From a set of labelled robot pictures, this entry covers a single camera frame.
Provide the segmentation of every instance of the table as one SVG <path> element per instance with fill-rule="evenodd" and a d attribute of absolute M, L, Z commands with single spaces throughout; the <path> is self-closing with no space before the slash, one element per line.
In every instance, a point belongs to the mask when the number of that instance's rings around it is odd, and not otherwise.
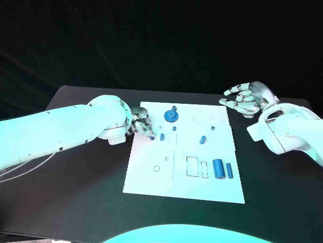
<path fill-rule="evenodd" d="M 48 109 L 117 95 L 142 101 L 218 105 L 222 95 L 64 86 Z M 281 99 L 303 105 L 300 99 Z M 228 109 L 245 204 L 123 193 L 133 136 L 108 145 L 93 142 L 59 152 L 29 174 L 0 184 L 0 233 L 74 242 L 103 242 L 160 224 L 234 230 L 275 242 L 323 242 L 323 167 L 299 151 L 275 155 L 254 142 L 245 119 Z M 44 158 L 22 167 L 34 168 Z"/>

